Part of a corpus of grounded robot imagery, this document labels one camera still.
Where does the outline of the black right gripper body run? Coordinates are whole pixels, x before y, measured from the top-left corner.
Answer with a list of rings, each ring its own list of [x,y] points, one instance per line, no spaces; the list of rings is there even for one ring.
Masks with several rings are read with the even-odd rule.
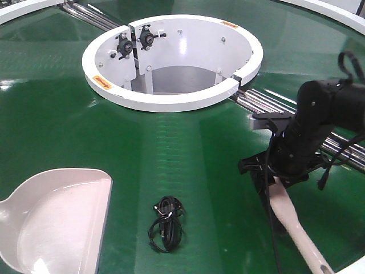
[[[306,181],[309,173],[322,167],[322,156],[317,154],[321,145],[318,136],[273,136],[266,151],[239,160],[238,169],[241,174],[250,172],[256,188],[274,184],[275,177],[287,188]]]

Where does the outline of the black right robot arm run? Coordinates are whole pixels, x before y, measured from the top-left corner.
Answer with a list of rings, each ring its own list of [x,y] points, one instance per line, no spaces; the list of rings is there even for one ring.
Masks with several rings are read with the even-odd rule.
[[[239,160],[241,174],[277,176],[290,187],[306,181],[310,172],[322,167],[325,172],[318,188],[324,189],[335,161],[350,146],[364,140],[364,72],[351,51],[339,54],[338,66],[347,75],[345,79],[312,80],[301,85],[294,115],[253,115],[272,136],[266,151]],[[328,159],[317,152],[335,127],[355,132],[356,136]]]

